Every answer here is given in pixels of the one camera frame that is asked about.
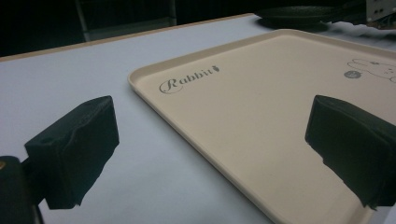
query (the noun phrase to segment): black object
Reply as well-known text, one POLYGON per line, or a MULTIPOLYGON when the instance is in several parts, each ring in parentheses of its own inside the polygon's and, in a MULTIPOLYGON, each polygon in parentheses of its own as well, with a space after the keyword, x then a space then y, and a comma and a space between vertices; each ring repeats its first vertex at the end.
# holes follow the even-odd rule
POLYGON ((34 223, 15 222, 15 217, 29 212, 37 217, 32 206, 44 198, 49 209, 81 204, 118 144, 113 101, 105 96, 79 105, 27 142, 29 158, 22 164, 16 158, 0 157, 0 179, 7 175, 0 185, 0 223, 34 223), (21 204, 25 212, 14 204, 21 204))
POLYGON ((396 127, 350 103, 316 96, 305 134, 361 203, 396 202, 396 127))
POLYGON ((354 0, 340 7, 295 6, 273 7, 255 12, 255 14, 274 26, 292 28, 312 25, 319 22, 349 21, 354 24, 366 23, 365 1, 354 0))

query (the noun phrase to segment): rabbit logo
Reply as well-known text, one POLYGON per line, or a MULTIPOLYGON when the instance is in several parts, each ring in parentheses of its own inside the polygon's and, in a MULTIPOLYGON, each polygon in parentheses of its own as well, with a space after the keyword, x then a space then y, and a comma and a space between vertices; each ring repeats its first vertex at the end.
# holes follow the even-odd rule
POLYGON ((349 78, 359 78, 362 73, 369 73, 375 77, 382 77, 390 80, 393 83, 396 83, 396 66, 385 64, 385 63, 376 63, 370 62, 363 59, 354 59, 352 62, 347 63, 349 67, 358 69, 358 71, 348 71, 344 73, 346 77, 349 78))

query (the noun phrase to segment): white table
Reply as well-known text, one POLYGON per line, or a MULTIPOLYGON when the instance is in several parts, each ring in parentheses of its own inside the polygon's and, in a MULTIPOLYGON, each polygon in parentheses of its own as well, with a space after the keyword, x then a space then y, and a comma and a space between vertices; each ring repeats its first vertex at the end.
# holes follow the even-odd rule
MULTIPOLYGON (((27 158, 24 143, 77 105, 114 100, 120 144, 82 205, 49 210, 46 223, 271 223, 130 88, 144 65, 272 29, 239 17, 0 59, 0 155, 27 158)), ((338 22, 308 32, 396 50, 396 31, 338 22)), ((396 223, 380 207, 372 223, 396 223)))

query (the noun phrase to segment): tray rim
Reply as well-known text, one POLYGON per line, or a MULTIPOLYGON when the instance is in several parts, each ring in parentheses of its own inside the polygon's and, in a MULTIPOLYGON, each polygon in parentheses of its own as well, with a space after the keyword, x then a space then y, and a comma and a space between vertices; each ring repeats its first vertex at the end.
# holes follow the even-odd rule
POLYGON ((327 43, 330 45, 338 46, 338 47, 344 47, 348 49, 354 49, 356 51, 361 51, 361 52, 370 52, 373 54, 381 54, 382 56, 385 57, 394 57, 396 58, 396 52, 392 50, 387 50, 387 49, 380 49, 372 46, 367 46, 363 45, 360 43, 354 43, 342 39, 336 39, 333 37, 328 37, 324 35, 318 35, 318 34, 311 34, 308 32, 304 31, 298 31, 298 30, 291 30, 291 29, 279 29, 279 30, 274 30, 272 32, 262 34, 262 35, 255 35, 252 37, 248 37, 245 39, 237 40, 231 43, 215 46, 213 48, 209 49, 203 49, 199 50, 193 53, 185 54, 178 56, 176 58, 168 59, 163 62, 159 63, 153 63, 149 64, 146 66, 143 66, 141 68, 135 69, 132 73, 129 74, 128 76, 128 82, 134 89, 134 91, 138 91, 138 88, 136 87, 135 83, 139 81, 140 78, 151 75, 160 71, 168 70, 173 67, 180 66, 185 63, 192 63, 195 61, 199 61, 205 57, 211 57, 220 53, 224 53, 229 50, 233 49, 240 49, 242 47, 258 43, 261 41, 269 40, 271 38, 276 38, 280 36, 294 36, 294 37, 300 37, 300 38, 305 38, 305 39, 310 39, 313 41, 321 42, 321 43, 327 43))
MULTIPOLYGON (((234 186, 236 186, 247 198, 249 198, 256 206, 258 206, 261 210, 263 207, 265 207, 265 204, 263 204, 258 197, 254 195, 254 192, 251 190, 248 190, 247 186, 242 186, 238 184, 238 181, 235 179, 235 176, 228 175, 227 169, 225 166, 220 164, 218 161, 213 161, 210 156, 210 152, 205 151, 199 146, 199 143, 194 141, 193 136, 188 135, 188 132, 182 130, 175 120, 172 120, 169 118, 169 115, 162 111, 155 103, 151 102, 150 99, 147 97, 147 95, 139 90, 138 87, 138 82, 141 80, 141 78, 144 78, 146 76, 152 75, 159 73, 161 71, 166 71, 168 69, 172 69, 174 67, 178 67, 181 65, 184 65, 186 63, 194 63, 196 61, 202 60, 206 57, 211 57, 215 56, 220 53, 224 53, 229 50, 234 50, 234 49, 240 49, 245 46, 249 46, 251 44, 259 43, 261 41, 269 40, 272 38, 280 37, 280 36, 294 36, 294 37, 300 37, 304 39, 309 39, 313 40, 319 43, 325 43, 337 47, 342 47, 345 49, 352 49, 355 51, 359 51, 362 53, 371 53, 373 55, 379 55, 382 57, 387 57, 387 58, 396 58, 396 52, 392 50, 387 50, 387 49, 380 49, 380 48, 375 48, 363 44, 358 44, 358 43, 353 43, 350 41, 345 41, 341 39, 336 39, 332 37, 327 37, 323 35, 316 35, 316 34, 310 34, 307 32, 303 31, 296 31, 296 30, 289 30, 289 29, 282 29, 282 30, 276 30, 270 33, 262 34, 262 35, 256 35, 253 37, 241 39, 238 41, 234 41, 231 43, 215 46, 213 48, 209 49, 203 49, 200 51, 196 51, 193 53, 189 53, 186 55, 182 55, 176 58, 172 58, 163 62, 159 63, 153 63, 150 65, 146 65, 144 67, 138 68, 134 70, 129 76, 128 76, 128 81, 132 87, 132 89, 148 104, 150 107, 154 109, 154 111, 162 117, 162 119, 166 120, 166 122, 178 133, 180 134, 187 142, 189 142, 190 145, 194 147, 200 154, 206 158, 207 161, 209 161, 222 175, 224 175, 234 186)), ((357 223, 368 223, 369 220, 371 219, 374 210, 371 209, 366 209, 366 212, 360 216, 359 222, 357 223)), ((270 210, 265 210, 264 212, 265 215, 267 215, 269 218, 271 218, 273 221, 276 223, 283 223, 287 221, 285 218, 280 216, 280 214, 275 213, 275 211, 270 211, 270 210)))

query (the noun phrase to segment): beige tray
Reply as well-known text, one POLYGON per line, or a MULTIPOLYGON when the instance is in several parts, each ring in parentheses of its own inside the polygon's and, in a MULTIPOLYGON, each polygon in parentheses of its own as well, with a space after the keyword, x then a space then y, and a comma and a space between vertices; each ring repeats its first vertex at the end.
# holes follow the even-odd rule
POLYGON ((279 30, 134 71, 134 90, 274 222, 366 223, 304 134, 316 94, 396 124, 396 53, 279 30))

